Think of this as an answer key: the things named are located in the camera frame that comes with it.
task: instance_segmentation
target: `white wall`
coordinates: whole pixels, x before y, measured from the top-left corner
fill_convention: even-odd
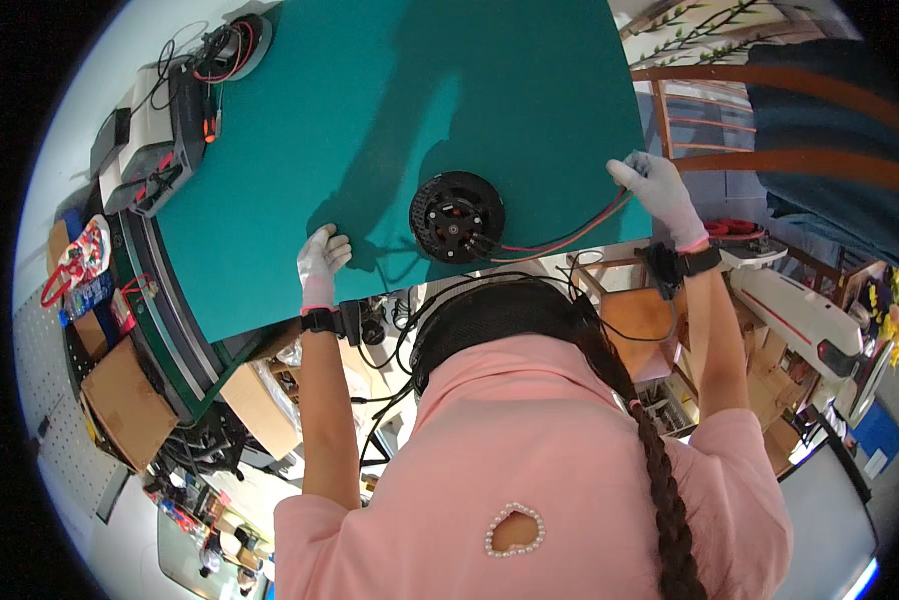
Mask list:
[[[45,244],[56,207],[88,185],[85,171],[96,133],[139,67],[154,63],[177,32],[181,45],[222,25],[223,15],[262,12],[265,6],[246,0],[131,0],[113,19],[66,90],[35,162],[16,243],[13,313],[46,281]]]

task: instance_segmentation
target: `pegboard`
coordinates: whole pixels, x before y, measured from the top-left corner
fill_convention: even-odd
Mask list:
[[[12,319],[16,382],[26,429],[34,437],[49,417],[39,454],[81,508],[95,515],[119,462],[89,438],[76,390],[91,363],[81,348],[72,349],[59,326],[59,309],[43,308],[40,292],[30,296]]]

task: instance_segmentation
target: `green mat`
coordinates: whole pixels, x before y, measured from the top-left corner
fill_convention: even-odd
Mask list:
[[[616,194],[604,163],[642,148],[605,0],[294,0],[260,66],[225,84],[223,131],[157,222],[206,338],[299,314],[296,254],[336,223],[336,301],[485,267],[424,257],[408,206],[463,170],[506,207],[503,243],[567,233]],[[646,237],[631,201],[570,248]]]

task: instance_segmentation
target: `woman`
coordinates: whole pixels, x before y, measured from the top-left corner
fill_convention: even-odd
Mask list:
[[[707,247],[671,162],[634,152],[607,169],[679,251]],[[303,311],[332,305],[332,274],[351,255],[333,234],[299,254]],[[484,285],[419,331],[416,426],[366,509],[337,340],[306,331],[305,477],[275,510],[276,597],[772,595],[791,524],[748,409],[738,324],[717,270],[684,286],[701,374],[689,445],[659,438],[600,326],[555,288]]]

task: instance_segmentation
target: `hub motor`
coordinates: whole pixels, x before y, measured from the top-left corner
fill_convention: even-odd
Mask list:
[[[485,257],[502,238],[506,213],[492,185],[477,174],[437,174],[409,205],[409,226],[422,250],[449,264]]]

